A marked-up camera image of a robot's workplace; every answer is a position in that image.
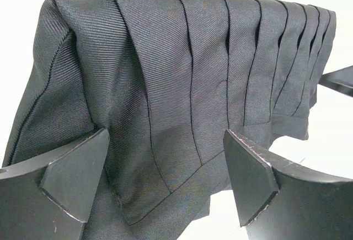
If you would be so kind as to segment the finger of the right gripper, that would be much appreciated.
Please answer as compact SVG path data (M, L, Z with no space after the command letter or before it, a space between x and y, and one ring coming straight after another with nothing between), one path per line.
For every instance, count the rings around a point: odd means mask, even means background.
M341 94L353 96L353 66L323 74L319 84Z

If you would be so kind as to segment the black pleated skirt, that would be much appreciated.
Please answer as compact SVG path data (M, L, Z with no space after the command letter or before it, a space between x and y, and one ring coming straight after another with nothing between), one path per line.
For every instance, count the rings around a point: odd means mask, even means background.
M177 239L229 190L227 129L308 138L335 12L276 0L45 0L4 166L110 135L83 239Z

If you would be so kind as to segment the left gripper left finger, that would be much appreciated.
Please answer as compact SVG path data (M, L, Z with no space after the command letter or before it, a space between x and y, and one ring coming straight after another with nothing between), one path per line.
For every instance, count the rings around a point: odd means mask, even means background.
M100 129L1 168L1 239L80 239L108 145Z

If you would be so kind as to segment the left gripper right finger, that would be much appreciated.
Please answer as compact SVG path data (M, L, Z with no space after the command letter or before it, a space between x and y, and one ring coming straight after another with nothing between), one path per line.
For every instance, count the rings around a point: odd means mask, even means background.
M352 180L283 158L227 130L224 152L249 239L352 239Z

